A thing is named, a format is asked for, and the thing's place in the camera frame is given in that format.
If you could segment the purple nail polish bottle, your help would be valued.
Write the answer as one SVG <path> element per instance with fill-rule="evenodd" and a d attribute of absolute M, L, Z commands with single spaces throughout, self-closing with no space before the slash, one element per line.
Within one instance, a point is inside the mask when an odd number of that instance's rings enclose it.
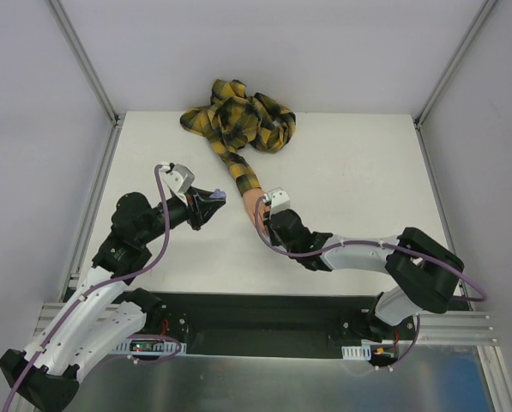
<path fill-rule="evenodd" d="M 220 189 L 215 189 L 210 197 L 224 202 L 226 200 L 226 193 Z"/>

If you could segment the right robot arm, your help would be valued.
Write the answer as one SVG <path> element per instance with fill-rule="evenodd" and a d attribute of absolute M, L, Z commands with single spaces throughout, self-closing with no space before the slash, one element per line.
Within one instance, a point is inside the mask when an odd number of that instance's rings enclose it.
<path fill-rule="evenodd" d="M 416 227 L 386 239 L 348 239 L 311 231 L 291 209 L 263 220 L 270 245 L 312 271 L 363 270 L 391 276 L 396 286 L 380 293 L 367 313 L 349 322 L 353 334 L 382 342 L 421 311 L 443 314 L 464 263 Z"/>

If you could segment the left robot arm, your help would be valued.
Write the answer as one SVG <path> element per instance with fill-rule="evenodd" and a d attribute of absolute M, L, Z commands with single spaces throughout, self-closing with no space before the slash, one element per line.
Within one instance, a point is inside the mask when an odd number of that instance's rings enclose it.
<path fill-rule="evenodd" d="M 158 263 L 149 243 L 184 222 L 200 229 L 225 203 L 225 192 L 195 187 L 184 199 L 172 196 L 156 206 L 139 192 L 122 196 L 81 285 L 31 343 L 1 357 L 9 386 L 40 411 L 63 411 L 119 343 L 136 333 L 160 341 L 166 324 L 161 300 L 145 289 L 126 288 L 139 271 Z"/>

